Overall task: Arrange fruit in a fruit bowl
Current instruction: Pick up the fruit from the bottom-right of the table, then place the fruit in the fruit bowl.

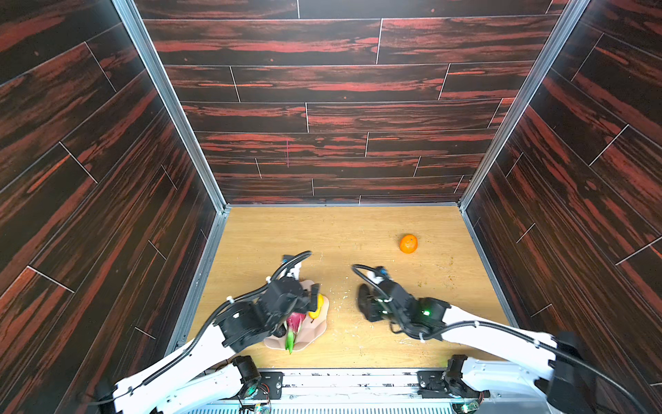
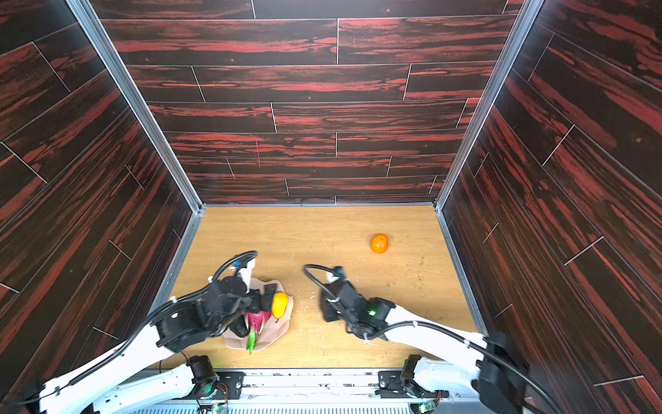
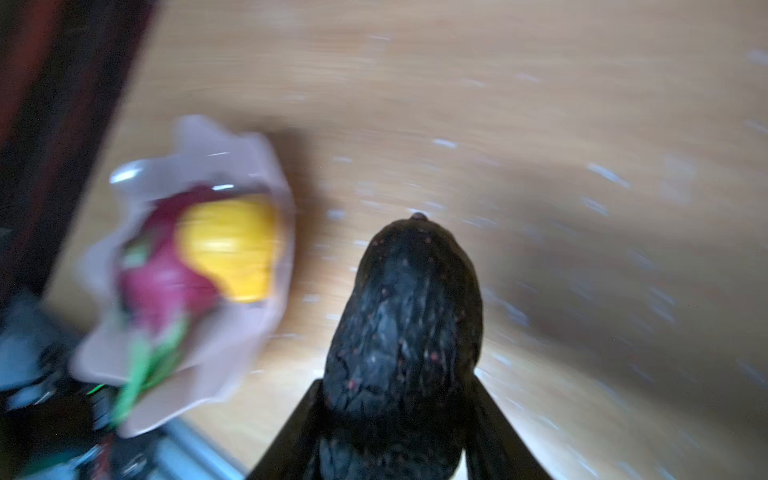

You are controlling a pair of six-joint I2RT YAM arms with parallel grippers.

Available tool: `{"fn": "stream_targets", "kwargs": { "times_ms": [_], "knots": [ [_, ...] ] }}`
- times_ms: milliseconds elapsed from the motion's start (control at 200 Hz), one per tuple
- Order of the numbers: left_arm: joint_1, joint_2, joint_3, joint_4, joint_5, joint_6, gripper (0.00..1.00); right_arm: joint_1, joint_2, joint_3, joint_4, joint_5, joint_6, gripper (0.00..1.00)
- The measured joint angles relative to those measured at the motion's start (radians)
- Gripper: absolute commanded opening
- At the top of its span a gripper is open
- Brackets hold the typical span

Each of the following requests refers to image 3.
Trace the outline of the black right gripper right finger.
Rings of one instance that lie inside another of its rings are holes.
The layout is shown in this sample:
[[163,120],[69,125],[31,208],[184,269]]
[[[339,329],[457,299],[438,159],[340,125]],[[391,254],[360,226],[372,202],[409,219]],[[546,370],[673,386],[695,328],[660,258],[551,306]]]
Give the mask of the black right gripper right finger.
[[468,408],[465,458],[469,479],[552,479],[477,376],[472,380]]

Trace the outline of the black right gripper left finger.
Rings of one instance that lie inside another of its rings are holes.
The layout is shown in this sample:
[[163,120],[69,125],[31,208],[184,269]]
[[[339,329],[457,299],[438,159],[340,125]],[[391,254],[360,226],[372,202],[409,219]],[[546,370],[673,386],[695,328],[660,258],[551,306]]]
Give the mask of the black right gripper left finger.
[[319,445],[325,423],[322,380],[316,379],[245,479],[321,479]]

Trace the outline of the dark avocado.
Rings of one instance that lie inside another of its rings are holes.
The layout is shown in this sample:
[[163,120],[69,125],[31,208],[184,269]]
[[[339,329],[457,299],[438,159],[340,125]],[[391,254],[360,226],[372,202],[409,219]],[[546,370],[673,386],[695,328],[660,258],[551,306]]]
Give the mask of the dark avocado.
[[448,479],[483,340],[474,266],[423,213],[370,241],[326,357],[322,479]]

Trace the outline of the red dragon fruit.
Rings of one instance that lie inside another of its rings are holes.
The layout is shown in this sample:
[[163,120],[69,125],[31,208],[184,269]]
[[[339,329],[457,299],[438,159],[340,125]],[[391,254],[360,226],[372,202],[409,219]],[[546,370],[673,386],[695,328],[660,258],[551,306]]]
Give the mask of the red dragon fruit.
[[230,198],[197,185],[157,200],[115,261],[121,318],[129,333],[128,378],[114,404],[112,425],[123,424],[139,397],[174,373],[190,325],[220,301],[220,292],[180,258],[176,227],[188,208]]

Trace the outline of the yellow pear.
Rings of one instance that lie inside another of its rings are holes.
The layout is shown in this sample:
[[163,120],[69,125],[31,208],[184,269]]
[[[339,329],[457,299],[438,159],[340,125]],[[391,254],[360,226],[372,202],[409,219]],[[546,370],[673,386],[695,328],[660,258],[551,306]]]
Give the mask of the yellow pear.
[[283,235],[268,196],[196,204],[181,215],[176,240],[182,260],[227,299],[255,303],[269,297]]

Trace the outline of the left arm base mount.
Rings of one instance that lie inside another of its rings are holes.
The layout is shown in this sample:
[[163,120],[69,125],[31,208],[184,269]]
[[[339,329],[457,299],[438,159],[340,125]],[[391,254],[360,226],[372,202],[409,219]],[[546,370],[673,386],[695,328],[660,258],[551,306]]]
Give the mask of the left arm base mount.
[[121,440],[114,390],[69,372],[78,337],[21,290],[1,305],[1,476],[149,479],[159,435]]

